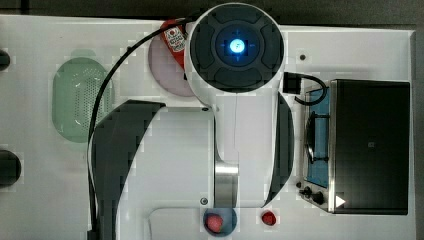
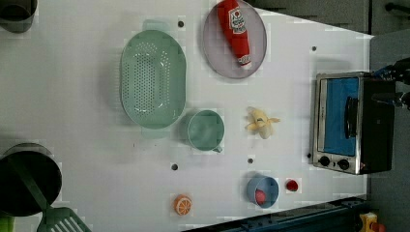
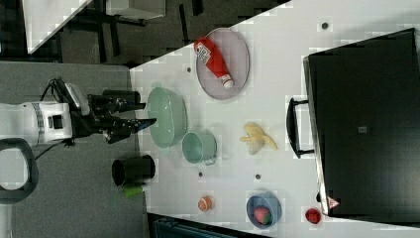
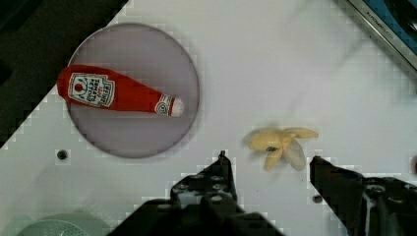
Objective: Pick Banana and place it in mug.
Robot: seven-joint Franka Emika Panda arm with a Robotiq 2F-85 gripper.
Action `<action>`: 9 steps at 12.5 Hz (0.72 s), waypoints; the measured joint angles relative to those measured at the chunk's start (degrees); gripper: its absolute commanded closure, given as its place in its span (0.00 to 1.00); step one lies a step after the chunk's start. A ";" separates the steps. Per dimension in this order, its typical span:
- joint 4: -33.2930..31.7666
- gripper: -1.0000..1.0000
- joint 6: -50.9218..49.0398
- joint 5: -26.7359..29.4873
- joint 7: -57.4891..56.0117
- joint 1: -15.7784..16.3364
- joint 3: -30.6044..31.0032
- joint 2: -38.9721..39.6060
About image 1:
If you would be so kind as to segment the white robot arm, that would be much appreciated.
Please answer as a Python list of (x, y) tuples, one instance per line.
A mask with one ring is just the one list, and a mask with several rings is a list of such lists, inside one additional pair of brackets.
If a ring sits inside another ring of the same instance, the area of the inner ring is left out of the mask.
[(267, 205), (287, 181), (293, 122), (280, 91), (284, 38), (263, 10), (215, 6), (195, 19), (184, 51), (196, 108), (129, 100), (89, 131), (89, 240), (153, 240), (162, 209), (219, 215)]

